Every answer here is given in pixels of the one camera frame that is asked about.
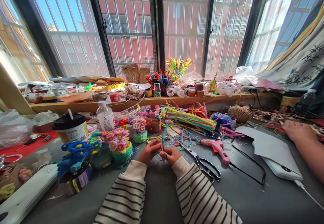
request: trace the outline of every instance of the hand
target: hand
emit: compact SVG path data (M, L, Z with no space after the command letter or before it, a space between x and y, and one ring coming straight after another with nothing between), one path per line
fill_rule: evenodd
M162 143L160 139L155 139L148 143L137 160L148 165L155 156L157 150L162 150Z
M289 138L293 141L318 141L316 133L308 124L286 120L282 128L285 130Z
M175 147L164 148L164 151L160 151L159 154L162 159L167 160L171 166L173 166L181 157L179 150Z

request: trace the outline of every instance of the twine ball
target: twine ball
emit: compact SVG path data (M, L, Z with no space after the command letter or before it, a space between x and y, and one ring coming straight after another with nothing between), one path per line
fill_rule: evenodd
M228 110L228 115L237 123L245 123L252 118L250 111L246 108L233 106Z

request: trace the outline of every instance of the white cable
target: white cable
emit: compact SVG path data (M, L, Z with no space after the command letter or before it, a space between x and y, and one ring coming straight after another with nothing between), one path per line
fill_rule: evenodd
M294 182L301 188L303 189L306 194L308 194L308 196L310 198L312 198L312 200L324 211L324 208L313 198L313 196L311 196L311 194L305 189L305 186L299 181L299 180L296 180L294 179Z

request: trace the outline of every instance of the green yarn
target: green yarn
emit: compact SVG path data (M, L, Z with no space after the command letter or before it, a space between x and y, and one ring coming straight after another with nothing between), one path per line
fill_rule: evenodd
M143 143L147 140L147 130L145 130L143 134L138 134L135 132L133 137L135 143Z

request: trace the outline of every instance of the white power bank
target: white power bank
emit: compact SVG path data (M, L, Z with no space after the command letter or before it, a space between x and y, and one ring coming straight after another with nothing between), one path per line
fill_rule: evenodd
M0 205L1 224L19 224L55 183L57 164L44 166Z
M269 166L271 171L276 175L277 177L284 178L287 180L303 180L303 176L291 171L290 169L286 168L285 166L282 166L278 164L277 162L271 160L270 158L262 157L263 160L266 162L266 164Z

